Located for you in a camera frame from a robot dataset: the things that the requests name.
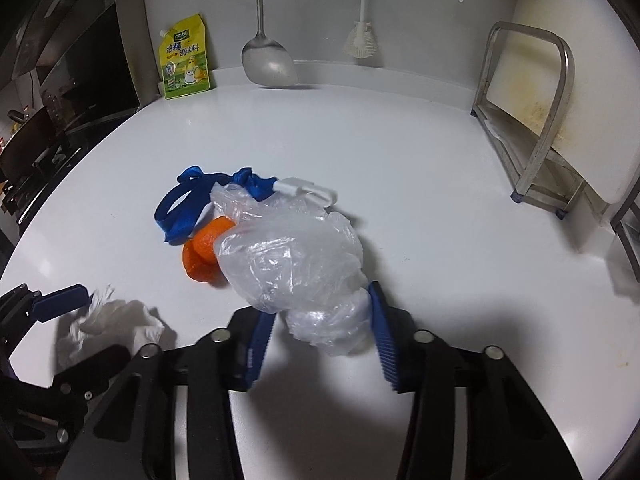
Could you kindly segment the white paper tissue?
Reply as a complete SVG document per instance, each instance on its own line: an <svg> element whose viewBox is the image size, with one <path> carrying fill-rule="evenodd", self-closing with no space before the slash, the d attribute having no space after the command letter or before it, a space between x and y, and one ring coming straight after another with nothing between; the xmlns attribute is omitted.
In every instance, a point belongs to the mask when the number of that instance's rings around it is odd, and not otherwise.
<svg viewBox="0 0 640 480"><path fill-rule="evenodd" d="M112 285L106 285L93 291L88 307L58 320L54 370L67 370L113 344L135 354L145 344L160 344L168 334L155 308L137 299L122 299Z"/></svg>

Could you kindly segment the clear plastic bag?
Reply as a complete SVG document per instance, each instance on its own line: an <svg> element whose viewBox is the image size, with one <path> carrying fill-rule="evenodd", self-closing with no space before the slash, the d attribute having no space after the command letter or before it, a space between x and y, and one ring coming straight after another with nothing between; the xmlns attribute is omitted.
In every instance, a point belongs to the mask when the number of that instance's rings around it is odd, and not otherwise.
<svg viewBox="0 0 640 480"><path fill-rule="evenodd" d="M281 315L297 340L329 356L361 351L371 337L363 247L339 211L306 191L258 202L217 184L212 204L233 221L213 244L220 270L252 307Z"/></svg>

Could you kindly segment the orange mandarin peel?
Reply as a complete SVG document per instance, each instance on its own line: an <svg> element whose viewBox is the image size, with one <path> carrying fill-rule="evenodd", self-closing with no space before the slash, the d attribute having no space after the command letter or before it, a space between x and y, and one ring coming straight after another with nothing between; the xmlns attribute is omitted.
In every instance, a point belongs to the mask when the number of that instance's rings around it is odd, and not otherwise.
<svg viewBox="0 0 640 480"><path fill-rule="evenodd" d="M182 246L182 266L193 281L213 283L221 274L214 245L219 237L234 227L234 222L221 216L210 220Z"/></svg>

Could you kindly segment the black oven appliance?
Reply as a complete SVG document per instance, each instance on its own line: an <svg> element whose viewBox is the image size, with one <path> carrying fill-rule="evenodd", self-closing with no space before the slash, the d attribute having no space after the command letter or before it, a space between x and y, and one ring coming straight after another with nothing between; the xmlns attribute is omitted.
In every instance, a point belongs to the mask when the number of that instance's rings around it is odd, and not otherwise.
<svg viewBox="0 0 640 480"><path fill-rule="evenodd" d="M54 189L139 106L115 0L34 0L3 40L1 209L24 232Z"/></svg>

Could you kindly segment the steel hanging spatula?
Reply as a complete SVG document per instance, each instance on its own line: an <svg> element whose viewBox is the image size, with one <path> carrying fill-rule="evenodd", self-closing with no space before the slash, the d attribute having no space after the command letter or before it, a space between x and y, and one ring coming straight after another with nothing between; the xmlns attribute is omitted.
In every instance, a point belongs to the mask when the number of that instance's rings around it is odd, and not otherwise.
<svg viewBox="0 0 640 480"><path fill-rule="evenodd" d="M258 86L291 88L298 83L292 56L265 34L264 0L256 0L256 35L243 47L241 61L247 78Z"/></svg>

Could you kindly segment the steel lid rack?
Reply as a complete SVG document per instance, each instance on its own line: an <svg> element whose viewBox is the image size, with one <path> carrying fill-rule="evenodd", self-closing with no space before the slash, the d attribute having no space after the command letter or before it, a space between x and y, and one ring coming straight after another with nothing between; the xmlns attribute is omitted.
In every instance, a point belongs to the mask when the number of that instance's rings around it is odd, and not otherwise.
<svg viewBox="0 0 640 480"><path fill-rule="evenodd" d="M640 281L639 260L639 205L637 196L631 195L614 214L611 226L623 245L636 281Z"/></svg>

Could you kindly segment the blue white bottle brush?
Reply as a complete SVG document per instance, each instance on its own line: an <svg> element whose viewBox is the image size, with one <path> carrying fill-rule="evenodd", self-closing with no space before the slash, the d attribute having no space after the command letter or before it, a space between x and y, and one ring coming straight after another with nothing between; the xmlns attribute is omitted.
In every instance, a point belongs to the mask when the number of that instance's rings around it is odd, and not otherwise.
<svg viewBox="0 0 640 480"><path fill-rule="evenodd" d="M369 0L360 0L358 20L349 33L345 51L356 60L372 58L378 50L378 44L374 38L372 25L368 21Z"/></svg>

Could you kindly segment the yellow seasoning pouch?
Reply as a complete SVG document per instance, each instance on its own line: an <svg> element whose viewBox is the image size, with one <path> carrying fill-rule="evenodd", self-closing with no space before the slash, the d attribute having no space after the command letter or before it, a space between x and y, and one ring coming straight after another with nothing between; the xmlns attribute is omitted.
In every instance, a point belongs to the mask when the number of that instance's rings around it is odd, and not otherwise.
<svg viewBox="0 0 640 480"><path fill-rule="evenodd" d="M212 88L206 53L206 27L198 14L160 32L158 48L164 97L168 100Z"/></svg>

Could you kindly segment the steel cutting board rack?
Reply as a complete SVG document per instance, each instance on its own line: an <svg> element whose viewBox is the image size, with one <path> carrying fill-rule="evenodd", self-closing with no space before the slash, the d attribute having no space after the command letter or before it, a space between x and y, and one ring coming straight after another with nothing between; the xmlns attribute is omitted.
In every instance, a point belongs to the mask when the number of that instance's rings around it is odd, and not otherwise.
<svg viewBox="0 0 640 480"><path fill-rule="evenodd" d="M497 44L503 32L527 36L552 44L558 50L559 80L549 111L542 116L541 132L535 132L488 100L495 73L492 65L498 56ZM494 147L512 184L512 202L526 203L553 212L564 219L582 195L585 179L552 148L570 105L574 88L575 61L568 43L548 30L500 21L491 27L486 42L480 82L475 92L471 115L475 117Z"/></svg>

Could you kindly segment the white cutting board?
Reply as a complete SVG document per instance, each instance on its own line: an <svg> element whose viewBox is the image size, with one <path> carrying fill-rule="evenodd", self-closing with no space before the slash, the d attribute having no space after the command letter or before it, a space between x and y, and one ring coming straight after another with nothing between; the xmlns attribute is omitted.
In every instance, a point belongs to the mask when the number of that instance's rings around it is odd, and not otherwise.
<svg viewBox="0 0 640 480"><path fill-rule="evenodd" d="M608 204L620 202L639 167L639 51L606 0L518 0L515 23L553 32L573 53L575 77L552 146ZM558 49L502 32L490 102L540 133L560 76Z"/></svg>

